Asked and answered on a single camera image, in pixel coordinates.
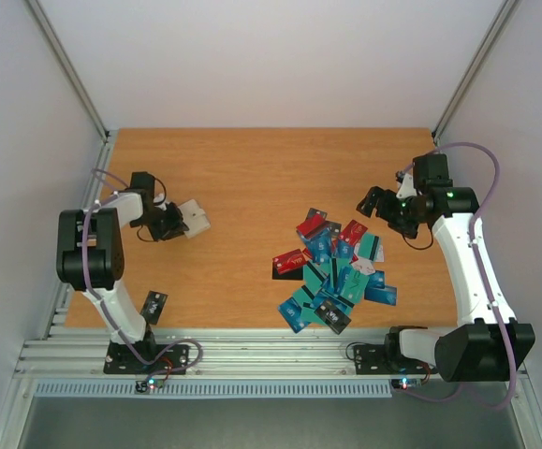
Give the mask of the beige card holder wallet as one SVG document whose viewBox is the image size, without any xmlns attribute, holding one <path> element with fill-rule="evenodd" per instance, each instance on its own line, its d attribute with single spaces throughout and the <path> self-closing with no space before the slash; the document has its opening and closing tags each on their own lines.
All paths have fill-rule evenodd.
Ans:
<svg viewBox="0 0 542 449">
<path fill-rule="evenodd" d="M 195 199 L 190 199 L 179 206 L 183 223 L 187 229 L 183 232 L 188 239 L 192 239 L 211 228 L 211 222 L 205 210 Z"/>
</svg>

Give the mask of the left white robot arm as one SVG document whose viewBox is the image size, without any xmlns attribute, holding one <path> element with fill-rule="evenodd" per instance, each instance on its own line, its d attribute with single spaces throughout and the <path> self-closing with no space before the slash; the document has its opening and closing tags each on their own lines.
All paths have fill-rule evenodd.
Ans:
<svg viewBox="0 0 542 449">
<path fill-rule="evenodd" d="M 174 239 L 189 230 L 180 208 L 165 196 L 156 197 L 160 182 L 147 171 L 134 172 L 124 189 L 88 209 L 64 210 L 58 218 L 59 280 L 92 302 L 109 330 L 113 355 L 125 356 L 138 372 L 154 369 L 163 354 L 123 281 L 122 228 L 147 228 L 152 242 Z"/>
</svg>

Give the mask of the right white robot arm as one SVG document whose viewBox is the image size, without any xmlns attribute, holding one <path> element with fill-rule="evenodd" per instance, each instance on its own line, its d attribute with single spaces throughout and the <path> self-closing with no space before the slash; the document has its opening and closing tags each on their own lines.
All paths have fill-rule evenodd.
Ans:
<svg viewBox="0 0 542 449">
<path fill-rule="evenodd" d="M 446 382 L 510 382 L 535 344 L 535 333 L 518 321 L 499 286 L 476 194 L 455 186 L 442 153 L 416 157 L 411 175 L 411 193 L 373 186 L 357 210 L 384 220 L 405 238 L 428 226 L 447 264 L 458 326 L 446 334 L 394 326 L 385 337 L 385 362 L 398 371 L 423 362 Z"/>
</svg>

